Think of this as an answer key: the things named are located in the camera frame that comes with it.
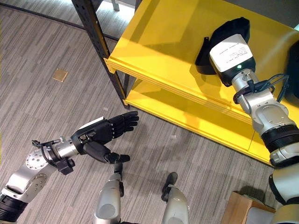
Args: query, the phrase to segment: robotic hand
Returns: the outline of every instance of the robotic hand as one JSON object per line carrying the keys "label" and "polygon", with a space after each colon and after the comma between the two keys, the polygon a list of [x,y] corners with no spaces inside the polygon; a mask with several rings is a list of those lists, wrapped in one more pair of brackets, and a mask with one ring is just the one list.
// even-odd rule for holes
{"label": "robotic hand", "polygon": [[11,175],[0,193],[0,224],[16,223],[27,204],[42,190],[49,176],[57,169],[64,175],[72,172],[75,163],[71,157],[89,154],[109,164],[129,161],[128,155],[111,153],[104,144],[125,132],[133,131],[138,120],[137,111],[109,120],[101,117],[79,128],[69,141],[64,137],[46,143],[32,141],[38,149]]}
{"label": "robotic hand", "polygon": [[[275,213],[272,223],[299,224],[299,129],[289,119],[287,108],[278,102],[282,94],[276,101],[269,90],[277,82],[272,83],[274,79],[287,80],[288,76],[280,74],[258,81],[254,74],[256,63],[247,45],[249,21],[236,20],[214,31],[210,40],[213,43],[209,49],[210,61],[222,83],[236,90],[234,102],[251,116],[254,130],[270,152],[270,162],[275,170],[269,177],[269,184],[276,199],[284,205]],[[235,28],[245,20],[248,31],[241,35],[240,28]]]}

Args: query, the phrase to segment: gray carpet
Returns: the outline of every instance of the gray carpet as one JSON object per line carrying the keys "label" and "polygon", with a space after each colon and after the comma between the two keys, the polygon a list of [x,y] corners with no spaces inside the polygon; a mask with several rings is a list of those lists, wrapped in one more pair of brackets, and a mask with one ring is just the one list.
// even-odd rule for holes
{"label": "gray carpet", "polygon": [[[0,2],[82,26],[71,0],[0,0]],[[133,8],[123,5],[119,7],[119,11],[114,11],[112,4],[104,1],[97,10],[103,33],[117,38],[122,35],[134,15]]]}
{"label": "gray carpet", "polygon": [[[85,31],[5,7],[0,18],[2,188],[34,150],[30,140],[69,137],[88,121],[127,110]],[[116,44],[107,43],[110,49]],[[52,79],[56,68],[69,72],[63,83]],[[160,191],[172,171],[178,173],[177,186],[189,201],[193,224],[219,224],[235,190],[277,206],[268,186],[271,167],[145,112],[139,116],[133,132],[107,144],[131,156],[124,166],[123,221],[161,223],[165,203]],[[86,155],[74,160],[74,172],[54,173],[20,224],[92,222],[98,193],[113,167]]]}

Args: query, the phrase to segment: shelf board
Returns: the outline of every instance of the shelf board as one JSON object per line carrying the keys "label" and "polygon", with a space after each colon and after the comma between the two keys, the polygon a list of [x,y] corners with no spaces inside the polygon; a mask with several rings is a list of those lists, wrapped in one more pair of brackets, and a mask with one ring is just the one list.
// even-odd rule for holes
{"label": "shelf board", "polygon": [[204,37],[241,16],[250,20],[249,47],[257,77],[265,80],[284,71],[287,51],[298,41],[299,32],[220,0],[188,0],[188,4],[182,0],[143,0],[107,65],[112,72],[123,71],[251,124],[251,118],[233,102],[234,88],[225,87],[216,75],[198,73],[194,64]]}
{"label": "shelf board", "polygon": [[269,152],[264,146],[249,150],[254,130],[245,122],[140,79],[125,102],[269,164]]}

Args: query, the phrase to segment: black cable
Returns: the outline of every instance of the black cable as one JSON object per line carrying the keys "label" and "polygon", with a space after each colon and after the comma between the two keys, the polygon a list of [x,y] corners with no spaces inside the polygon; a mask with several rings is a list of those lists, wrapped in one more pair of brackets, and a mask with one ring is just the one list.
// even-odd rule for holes
{"label": "black cable", "polygon": [[47,157],[46,157],[46,154],[45,154],[45,152],[44,152],[44,150],[43,150],[43,145],[41,145],[41,152],[42,152],[42,154],[43,154],[43,157],[44,157],[44,159],[50,164],[50,165],[52,165],[52,166],[54,166],[54,167],[56,167],[57,168],[57,166],[56,166],[56,164],[54,164],[52,161],[50,161]]}
{"label": "black cable", "polygon": [[[17,7],[17,6],[12,6],[12,5],[9,5],[9,4],[2,3],[2,2],[0,2],[0,6],[4,6],[4,7],[7,7],[7,8],[12,8],[12,9],[16,9],[16,10],[19,10],[19,11],[22,11],[22,12],[33,14],[33,15],[38,15],[38,16],[44,17],[44,18],[49,19],[49,20],[54,20],[54,21],[57,21],[57,22],[60,22],[60,23],[63,23],[63,24],[66,24],[66,25],[69,25],[69,26],[72,26],[72,27],[76,27],[76,28],[85,30],[85,28],[83,26],[80,26],[80,25],[78,25],[76,23],[72,23],[72,22],[68,22],[68,21],[65,21],[65,20],[61,20],[61,19],[49,16],[49,15],[37,13],[37,12],[31,11],[31,10],[28,10],[28,9],[20,8],[20,7]],[[111,35],[108,35],[108,34],[104,34],[104,33],[103,33],[103,36],[107,37],[109,39],[115,40],[115,41],[119,41],[118,37],[114,37],[114,36],[111,36]]]}
{"label": "black cable", "polygon": [[281,82],[281,81],[284,81],[284,84],[281,88],[281,91],[277,97],[277,101],[280,102],[281,99],[284,97],[285,95],[285,92],[286,92],[286,89],[288,87],[288,79],[289,79],[289,76],[286,75],[286,74],[276,74],[274,76],[272,76],[271,78],[269,78],[268,80],[263,80],[261,82],[258,82],[258,83],[254,83],[254,85],[251,85],[249,84],[248,87],[244,88],[244,89],[241,89],[240,91],[238,91],[235,95],[234,95],[234,102],[236,104],[238,104],[238,98],[241,96],[241,95],[246,95],[248,93],[256,93],[256,92],[262,92],[266,89],[269,89],[271,88],[271,93],[274,92],[275,90],[275,87],[274,85],[276,85],[278,82]]}

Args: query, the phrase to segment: black metal frame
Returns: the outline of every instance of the black metal frame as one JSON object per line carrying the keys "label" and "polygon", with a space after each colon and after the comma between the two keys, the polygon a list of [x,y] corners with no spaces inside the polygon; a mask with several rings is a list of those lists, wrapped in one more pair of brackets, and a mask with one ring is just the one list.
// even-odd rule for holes
{"label": "black metal frame", "polygon": [[110,52],[107,46],[107,43],[105,41],[105,38],[103,36],[102,29],[100,27],[99,20],[97,18],[97,15],[95,13],[95,9],[93,7],[91,0],[72,0],[73,5],[83,23],[83,26],[85,27],[85,30],[87,31],[89,38],[91,42],[93,43],[93,46],[95,50],[98,53],[98,56],[110,78],[110,81],[112,82],[113,87],[116,90],[116,93],[118,97],[120,98],[122,104],[125,106],[124,101],[126,99],[125,91],[121,85],[120,78],[118,77],[118,74],[115,72],[112,74],[105,61],[104,58],[109,58]]}

